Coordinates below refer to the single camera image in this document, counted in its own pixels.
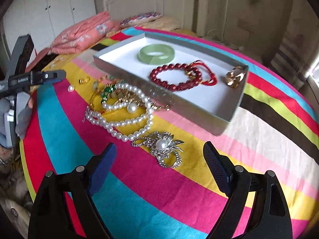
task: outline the red bead bracelet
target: red bead bracelet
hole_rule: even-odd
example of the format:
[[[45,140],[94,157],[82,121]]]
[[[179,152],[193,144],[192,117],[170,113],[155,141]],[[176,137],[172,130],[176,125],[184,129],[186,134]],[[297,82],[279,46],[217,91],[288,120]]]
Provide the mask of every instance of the red bead bracelet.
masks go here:
[[[195,65],[204,66],[206,70],[208,71],[208,73],[210,74],[211,79],[208,81],[203,81],[202,73],[197,67],[195,67]],[[167,81],[161,81],[160,79],[156,78],[158,73],[162,71],[173,70],[173,69],[180,69],[184,71],[191,78],[191,80],[188,80],[186,82],[180,82],[178,85],[175,85],[175,84],[168,84]],[[217,84],[217,79],[215,77],[215,74],[209,69],[208,66],[205,65],[204,62],[199,60],[193,63],[190,63],[189,65],[177,63],[175,65],[169,64],[168,66],[163,65],[162,67],[157,67],[156,69],[152,70],[149,77],[153,83],[160,85],[165,89],[169,89],[170,91],[184,91],[184,90],[191,89],[194,86],[198,86],[199,84],[204,84],[209,86]]]

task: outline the striped bedspread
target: striped bedspread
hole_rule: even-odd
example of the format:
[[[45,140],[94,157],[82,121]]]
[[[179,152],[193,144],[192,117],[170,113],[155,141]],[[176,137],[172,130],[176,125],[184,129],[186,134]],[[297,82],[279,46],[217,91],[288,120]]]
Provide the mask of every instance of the striped bedspread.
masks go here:
[[[112,138],[101,127],[88,121],[82,123],[92,83],[103,75],[94,65],[92,55],[105,46],[147,31],[197,43],[249,65],[242,103],[223,135],[213,136],[173,111],[155,113],[151,132],[168,131],[175,139],[186,141],[181,145],[183,163],[176,169],[160,167],[146,148],[133,148],[130,143]],[[317,116],[292,86],[253,60],[198,38],[129,28],[79,55],[57,57],[45,70],[60,68],[67,72],[66,80],[41,86],[33,93],[35,109],[21,143],[24,171],[33,198],[46,171],[70,172],[113,142],[118,157],[93,201],[114,238],[204,239],[227,201],[203,158],[203,145],[211,141],[234,165],[242,165],[249,172],[275,171],[288,202],[294,238],[318,211]],[[90,83],[79,85],[79,78],[88,75]],[[76,92],[68,93],[70,84]],[[108,116],[110,121],[127,118],[126,110]],[[118,130],[130,134],[137,128],[132,125]],[[253,199],[251,192],[235,235],[244,231]],[[83,235],[68,194],[67,202],[75,229]]]

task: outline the metal bolt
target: metal bolt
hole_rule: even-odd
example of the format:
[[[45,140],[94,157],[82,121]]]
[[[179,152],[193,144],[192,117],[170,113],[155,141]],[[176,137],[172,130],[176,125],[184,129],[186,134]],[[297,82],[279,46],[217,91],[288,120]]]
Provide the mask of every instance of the metal bolt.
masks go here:
[[[18,212],[14,208],[11,209],[11,214],[14,215],[15,217],[19,216]]]
[[[274,177],[275,176],[275,173],[271,170],[267,171],[268,175],[271,176],[271,177]]]
[[[77,172],[83,172],[84,169],[85,169],[85,167],[84,167],[83,165],[80,165],[80,166],[78,166],[78,167],[76,168],[76,171],[77,171]]]
[[[236,170],[237,172],[243,172],[243,171],[244,171],[244,168],[243,168],[242,166],[240,166],[240,165],[237,165],[237,166],[235,167],[235,170]]]
[[[53,174],[52,171],[47,171],[47,172],[45,173],[45,176],[46,176],[46,177],[50,177],[52,174]]]

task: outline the pink stripe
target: pink stripe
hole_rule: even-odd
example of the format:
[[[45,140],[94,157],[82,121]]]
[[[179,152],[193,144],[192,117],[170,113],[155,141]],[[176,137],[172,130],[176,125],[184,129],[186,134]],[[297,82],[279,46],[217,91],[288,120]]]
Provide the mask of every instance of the pink stripe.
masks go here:
[[[98,68],[92,67],[81,59],[73,59],[72,61],[92,77],[100,77],[103,73]],[[253,167],[261,173],[266,172],[271,166],[271,169],[276,173],[280,182],[294,190],[302,191],[305,195],[312,197],[313,199],[317,199],[319,197],[319,190],[314,188],[307,181],[300,179],[293,172],[283,169],[280,165],[258,154],[235,139],[226,135],[216,137],[173,111],[155,112],[155,114],[202,141],[211,141],[218,150],[221,150],[227,155],[234,157],[250,167]]]
[[[261,63],[258,63],[257,61],[243,55],[240,54],[239,52],[236,52],[230,48],[224,47],[222,45],[219,45],[215,42],[212,41],[208,41],[208,40],[204,40],[201,38],[197,38],[197,37],[193,37],[193,36],[187,36],[184,34],[180,34],[180,33],[175,33],[175,32],[168,32],[168,31],[163,31],[163,30],[158,30],[158,29],[150,29],[150,28],[142,28],[142,27],[134,27],[137,30],[141,30],[141,31],[147,31],[147,32],[155,32],[155,33],[161,33],[161,34],[165,34],[165,35],[171,35],[171,36],[177,36],[177,37],[182,37],[182,38],[186,38],[186,39],[190,39],[190,40],[194,40],[212,47],[216,47],[218,49],[224,50],[228,53],[231,53],[237,57],[240,57],[256,66],[258,66],[259,68],[263,69],[264,71],[268,72],[269,74],[271,74],[272,76],[276,77],[278,80],[280,80],[282,83],[284,83],[286,86],[288,86],[291,90],[293,90],[296,94],[298,94],[302,99],[305,100],[305,102],[307,102],[307,104],[313,109],[312,105],[310,104],[310,102],[303,96],[301,95],[300,92],[298,92],[296,90],[296,88],[294,88],[290,83],[288,83],[286,80],[284,80],[283,78],[281,78],[279,75],[277,75],[276,73],[274,73],[272,70],[268,69],[267,67],[263,66]]]
[[[137,195],[167,215],[209,233],[227,199],[175,170],[161,168],[146,151],[132,148],[129,143],[112,138],[103,128],[93,126],[87,121],[82,123],[87,103],[77,93],[68,93],[68,85],[66,80],[56,83],[55,91],[65,114],[81,139],[94,154],[100,154],[109,142],[116,144],[118,156],[111,169],[112,173]],[[77,105],[79,110],[74,111],[72,105]],[[244,232],[250,211],[250,208],[245,207],[234,236]],[[303,230],[306,222],[308,221],[293,220],[294,238]]]

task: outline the gray glove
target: gray glove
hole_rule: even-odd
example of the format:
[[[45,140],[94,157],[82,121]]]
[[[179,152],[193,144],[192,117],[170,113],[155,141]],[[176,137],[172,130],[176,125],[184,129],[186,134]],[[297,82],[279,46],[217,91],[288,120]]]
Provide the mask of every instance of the gray glove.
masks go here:
[[[16,126],[16,133],[20,137],[20,139],[23,139],[26,136],[28,125],[31,119],[32,107],[33,107],[33,100],[30,98],[27,106],[18,115],[18,124]],[[10,102],[5,98],[0,99],[0,144],[3,147],[6,147],[7,145],[7,139],[5,136],[5,127],[4,127],[4,114],[8,112],[9,109],[10,109]]]

